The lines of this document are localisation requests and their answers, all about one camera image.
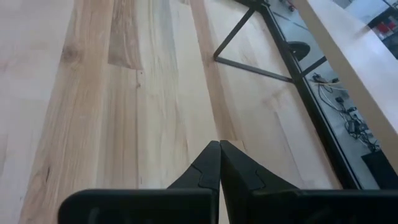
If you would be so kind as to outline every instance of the light wood surface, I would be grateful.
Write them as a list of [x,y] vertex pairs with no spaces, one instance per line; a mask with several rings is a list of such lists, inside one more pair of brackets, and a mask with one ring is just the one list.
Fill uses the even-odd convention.
[[[55,223],[60,203],[81,189],[167,187],[214,139],[234,141],[298,187],[340,187],[293,85],[212,61],[244,6],[1,6],[0,223]],[[225,57],[289,76],[252,19]],[[227,223],[223,201],[220,209]]]
[[297,8],[398,172],[398,61],[364,23],[328,0]]

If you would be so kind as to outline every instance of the floor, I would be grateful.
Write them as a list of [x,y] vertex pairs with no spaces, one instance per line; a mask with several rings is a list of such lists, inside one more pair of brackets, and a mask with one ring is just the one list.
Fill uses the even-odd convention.
[[[244,6],[0,6],[0,223],[55,223],[82,189],[167,187],[214,139],[297,187],[340,188],[293,84],[212,60]],[[258,14],[222,56],[290,76]]]
[[[317,60],[322,58],[324,54],[319,48],[313,35],[307,29],[307,26],[300,17],[299,12],[290,12],[287,9],[287,6],[279,2],[279,0],[270,0],[269,2],[271,4],[271,10],[274,13],[275,19],[282,29],[287,41],[301,41],[307,43],[311,47],[310,53],[299,62],[302,70],[305,70]],[[335,2],[339,3],[341,7],[348,6],[350,4],[350,2],[347,0]],[[326,80],[338,78],[338,74],[333,71],[328,62],[325,62],[315,70],[311,71],[306,76],[307,80],[312,80],[314,73],[320,74],[323,78],[326,78]],[[320,102],[322,110],[326,114],[326,117],[333,128],[337,139],[339,140],[342,150],[352,166],[353,172],[357,176],[362,187],[364,189],[379,189],[379,186],[374,180],[372,173],[361,158],[361,156],[369,154],[370,150],[359,140],[353,139],[345,130],[345,121],[340,114],[319,99],[318,86],[314,83],[311,83],[310,86],[314,92],[315,98],[318,100],[318,102]],[[338,85],[336,87],[341,88],[342,90],[334,90],[333,93],[326,91],[326,97],[331,101],[334,101],[336,97],[341,96],[345,100],[345,106],[347,108],[355,106],[354,102],[349,97],[348,92],[344,90],[344,86]]]

